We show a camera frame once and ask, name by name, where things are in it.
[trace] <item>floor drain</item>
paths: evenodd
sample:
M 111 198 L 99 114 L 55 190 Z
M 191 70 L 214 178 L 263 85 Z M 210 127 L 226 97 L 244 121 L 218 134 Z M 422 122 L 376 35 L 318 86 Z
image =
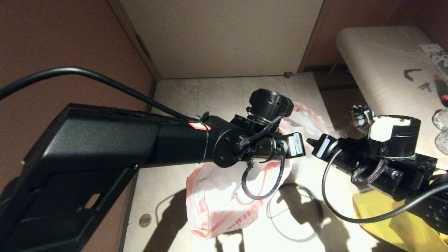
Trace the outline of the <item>floor drain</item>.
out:
M 151 215 L 149 215 L 149 214 L 143 214 L 141 217 L 140 217 L 140 220 L 138 221 L 138 224 L 141 226 L 141 227 L 147 227 L 147 226 L 149 226 L 149 224 L 151 224 Z

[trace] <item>white door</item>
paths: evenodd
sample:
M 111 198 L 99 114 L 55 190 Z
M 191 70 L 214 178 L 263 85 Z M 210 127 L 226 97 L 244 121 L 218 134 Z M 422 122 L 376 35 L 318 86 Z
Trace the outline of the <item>white door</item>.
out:
M 323 0 L 121 0 L 162 78 L 295 74 Z

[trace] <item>cylindrical motor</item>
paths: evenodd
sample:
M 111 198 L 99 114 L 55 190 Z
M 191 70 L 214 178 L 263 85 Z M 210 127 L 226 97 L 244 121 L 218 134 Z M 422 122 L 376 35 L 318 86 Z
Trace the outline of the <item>cylindrical motor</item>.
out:
M 369 150 L 385 158 L 409 158 L 415 154 L 421 121 L 407 116 L 376 116 L 369 130 Z
M 277 116 L 290 116 L 294 108 L 288 97 L 262 88 L 252 93 L 249 102 L 252 107 L 247 108 L 247 118 L 261 125 L 270 123 Z

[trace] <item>plastic bag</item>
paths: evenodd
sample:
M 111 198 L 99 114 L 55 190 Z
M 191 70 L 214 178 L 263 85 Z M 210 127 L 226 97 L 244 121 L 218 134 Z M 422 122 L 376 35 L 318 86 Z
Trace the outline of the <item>plastic bag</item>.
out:
M 327 132 L 322 118 L 299 102 L 294 102 L 291 116 L 281 121 L 279 130 L 284 135 L 300 132 L 304 140 L 306 137 L 319 138 Z M 286 161 L 280 184 L 288 177 L 292 164 L 300 165 L 300 162 L 306 162 L 304 157 Z M 259 210 L 270 197 L 253 200 L 245 195 L 241 177 L 246 168 L 245 162 L 238 162 L 228 168 L 206 163 L 187 178 L 187 217 L 193 234 L 211 239 L 225 232 L 245 228 L 257 219 Z M 279 171 L 279 161 L 263 164 L 255 162 L 247 177 L 248 189 L 255 195 L 268 193 Z

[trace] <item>clear glass cup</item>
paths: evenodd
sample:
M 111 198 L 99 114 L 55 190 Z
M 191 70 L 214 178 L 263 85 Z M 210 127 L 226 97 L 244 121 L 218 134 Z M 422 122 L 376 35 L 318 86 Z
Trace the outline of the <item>clear glass cup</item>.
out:
M 441 109 L 432 117 L 432 122 L 441 131 L 448 131 L 448 109 Z
M 434 125 L 442 132 L 435 138 L 437 148 L 448 155 L 448 109 L 441 109 L 432 117 Z
M 445 155 L 448 155 L 448 132 L 442 131 L 435 138 L 435 145 L 441 152 L 443 152 Z

